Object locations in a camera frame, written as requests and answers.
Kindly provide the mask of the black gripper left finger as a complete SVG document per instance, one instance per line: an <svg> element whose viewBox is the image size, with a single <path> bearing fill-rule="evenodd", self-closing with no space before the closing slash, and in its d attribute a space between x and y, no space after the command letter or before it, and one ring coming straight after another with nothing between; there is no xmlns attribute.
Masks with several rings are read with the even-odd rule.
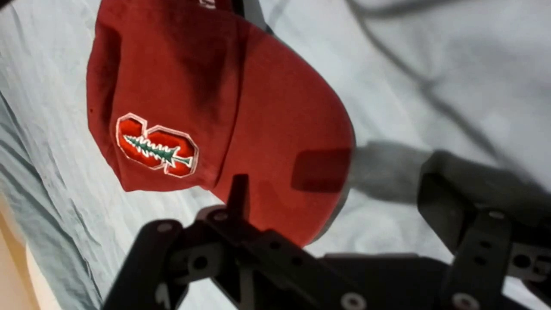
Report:
<svg viewBox="0 0 551 310"><path fill-rule="evenodd" d="M369 310L362 285L276 230L247 220L250 185L238 175L226 204L192 225L145 223L102 310L180 310L195 280L209 278L238 310Z"/></svg>

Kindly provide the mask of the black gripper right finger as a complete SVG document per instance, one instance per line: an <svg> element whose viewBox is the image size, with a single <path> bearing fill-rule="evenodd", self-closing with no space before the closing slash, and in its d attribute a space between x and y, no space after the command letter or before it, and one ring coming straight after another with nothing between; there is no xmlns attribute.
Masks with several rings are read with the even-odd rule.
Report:
<svg viewBox="0 0 551 310"><path fill-rule="evenodd" d="M421 166L417 206L454 252L440 310L529 310L504 294L507 276L550 302L550 190L440 149Z"/></svg>

